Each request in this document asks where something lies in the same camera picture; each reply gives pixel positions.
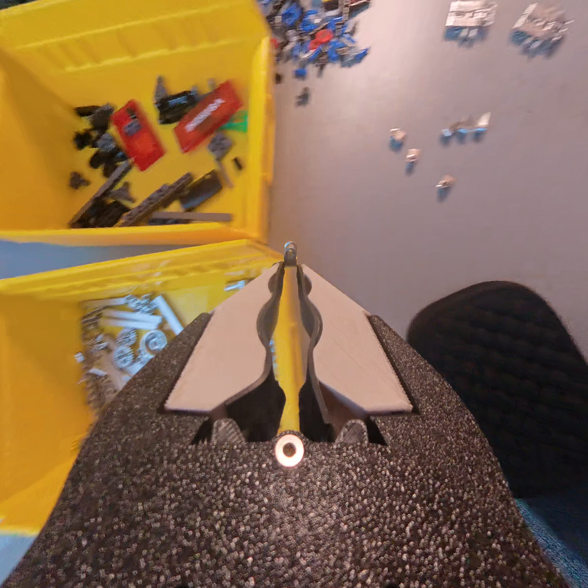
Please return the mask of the red building part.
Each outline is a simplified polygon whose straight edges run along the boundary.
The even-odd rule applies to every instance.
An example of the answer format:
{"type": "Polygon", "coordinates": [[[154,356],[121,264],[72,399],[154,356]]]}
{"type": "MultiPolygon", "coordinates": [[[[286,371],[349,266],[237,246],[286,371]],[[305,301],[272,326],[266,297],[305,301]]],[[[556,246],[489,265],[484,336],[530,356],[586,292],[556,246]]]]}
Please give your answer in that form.
{"type": "Polygon", "coordinates": [[[218,85],[189,110],[173,129],[179,150],[189,153],[229,122],[243,106],[232,80],[218,85]]]}
{"type": "Polygon", "coordinates": [[[147,171],[164,155],[165,149],[141,104],[129,100],[110,118],[123,151],[141,172],[147,171]]]}

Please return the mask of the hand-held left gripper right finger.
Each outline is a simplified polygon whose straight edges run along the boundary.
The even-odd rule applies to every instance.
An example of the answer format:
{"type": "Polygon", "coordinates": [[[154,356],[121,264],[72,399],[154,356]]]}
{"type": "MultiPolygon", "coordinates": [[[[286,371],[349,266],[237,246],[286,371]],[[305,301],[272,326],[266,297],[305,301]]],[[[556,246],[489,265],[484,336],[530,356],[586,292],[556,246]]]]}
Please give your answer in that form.
{"type": "Polygon", "coordinates": [[[370,314],[306,265],[298,295],[309,336],[301,433],[313,442],[384,442],[373,418],[412,413],[413,403],[370,314]]]}

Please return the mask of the grey desk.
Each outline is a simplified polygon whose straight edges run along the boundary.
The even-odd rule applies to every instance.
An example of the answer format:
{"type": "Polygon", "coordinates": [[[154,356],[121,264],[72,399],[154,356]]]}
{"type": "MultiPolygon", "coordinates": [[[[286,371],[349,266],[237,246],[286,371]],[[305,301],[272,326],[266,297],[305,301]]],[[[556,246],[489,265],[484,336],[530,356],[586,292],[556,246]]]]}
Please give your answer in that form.
{"type": "Polygon", "coordinates": [[[509,33],[530,1],[498,1],[488,36],[444,40],[449,1],[373,1],[351,68],[311,71],[311,99],[281,66],[275,87],[270,244],[402,336],[423,307],[486,281],[535,290],[587,354],[587,1],[551,56],[509,33]],[[443,128],[491,112],[485,133],[443,128]],[[407,133],[401,149],[390,129],[407,133]],[[422,150],[406,165],[410,148],[422,150]],[[449,174],[449,191],[436,184],[449,174]]]}

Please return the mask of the small grey beam assembly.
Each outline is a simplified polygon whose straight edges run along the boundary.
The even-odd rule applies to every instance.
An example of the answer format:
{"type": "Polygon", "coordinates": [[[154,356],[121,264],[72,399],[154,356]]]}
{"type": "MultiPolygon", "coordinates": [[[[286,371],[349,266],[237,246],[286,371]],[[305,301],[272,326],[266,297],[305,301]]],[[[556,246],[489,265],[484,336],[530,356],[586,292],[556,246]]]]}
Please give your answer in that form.
{"type": "Polygon", "coordinates": [[[472,44],[482,40],[494,23],[495,1],[452,1],[445,21],[445,40],[472,44]]]}
{"type": "Polygon", "coordinates": [[[515,22],[511,41],[528,54],[545,53],[561,43],[572,23],[558,6],[535,2],[515,22]]]}

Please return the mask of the yellow bin with grey parts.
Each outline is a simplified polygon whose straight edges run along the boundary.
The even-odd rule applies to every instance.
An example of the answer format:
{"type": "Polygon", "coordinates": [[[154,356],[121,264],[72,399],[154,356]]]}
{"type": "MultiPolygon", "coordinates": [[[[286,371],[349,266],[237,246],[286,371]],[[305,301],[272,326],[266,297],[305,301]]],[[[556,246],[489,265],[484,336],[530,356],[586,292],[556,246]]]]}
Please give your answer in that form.
{"type": "Polygon", "coordinates": [[[187,325],[277,259],[236,240],[2,280],[1,534],[40,532],[95,420],[75,359],[84,301],[159,293],[187,325]]]}

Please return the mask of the pile of grey building parts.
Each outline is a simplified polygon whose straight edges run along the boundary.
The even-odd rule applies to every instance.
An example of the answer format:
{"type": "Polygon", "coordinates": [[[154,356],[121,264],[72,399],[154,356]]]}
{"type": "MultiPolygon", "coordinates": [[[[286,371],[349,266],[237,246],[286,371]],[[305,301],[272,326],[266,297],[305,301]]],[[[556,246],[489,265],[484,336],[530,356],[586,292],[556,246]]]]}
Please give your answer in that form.
{"type": "Polygon", "coordinates": [[[167,295],[154,292],[85,300],[80,307],[81,342],[74,358],[86,402],[98,415],[187,320],[167,295]]]}

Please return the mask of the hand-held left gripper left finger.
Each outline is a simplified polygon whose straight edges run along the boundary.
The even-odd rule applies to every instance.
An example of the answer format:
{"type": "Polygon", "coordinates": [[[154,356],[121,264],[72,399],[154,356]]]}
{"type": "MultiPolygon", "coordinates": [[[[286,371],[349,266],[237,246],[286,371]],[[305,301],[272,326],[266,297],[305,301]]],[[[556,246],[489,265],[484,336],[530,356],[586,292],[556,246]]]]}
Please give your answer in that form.
{"type": "Polygon", "coordinates": [[[233,419],[250,442],[277,435],[285,395],[269,348],[281,264],[264,270],[212,312],[165,401],[168,412],[233,419]]]}

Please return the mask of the pile of small coloured pieces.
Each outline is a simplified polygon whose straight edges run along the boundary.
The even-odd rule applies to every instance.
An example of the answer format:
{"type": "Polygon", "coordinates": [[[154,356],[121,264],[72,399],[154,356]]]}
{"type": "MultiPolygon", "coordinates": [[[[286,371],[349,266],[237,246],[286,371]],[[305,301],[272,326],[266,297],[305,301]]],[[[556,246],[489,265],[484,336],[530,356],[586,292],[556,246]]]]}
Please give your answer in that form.
{"type": "Polygon", "coordinates": [[[276,66],[286,66],[303,85],[296,107],[311,99],[311,71],[322,77],[330,65],[351,68],[363,62],[371,48],[356,38],[357,16],[371,1],[256,1],[270,31],[270,51],[276,66]]]}

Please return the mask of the yellow bin with black parts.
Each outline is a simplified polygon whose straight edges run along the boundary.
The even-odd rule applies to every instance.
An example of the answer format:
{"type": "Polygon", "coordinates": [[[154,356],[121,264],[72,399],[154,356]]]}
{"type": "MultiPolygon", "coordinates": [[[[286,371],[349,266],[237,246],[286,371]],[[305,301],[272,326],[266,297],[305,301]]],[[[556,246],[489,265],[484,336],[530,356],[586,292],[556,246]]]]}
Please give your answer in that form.
{"type": "Polygon", "coordinates": [[[1,11],[1,240],[57,245],[203,245],[268,240],[275,114],[270,31],[255,1],[36,1],[1,11]],[[165,149],[125,180],[136,202],[190,172],[215,168],[205,145],[182,153],[157,123],[158,76],[171,93],[231,81],[248,111],[224,160],[232,186],[205,202],[228,223],[70,229],[105,183],[91,149],[73,138],[88,123],[75,107],[139,102],[165,149]]]}

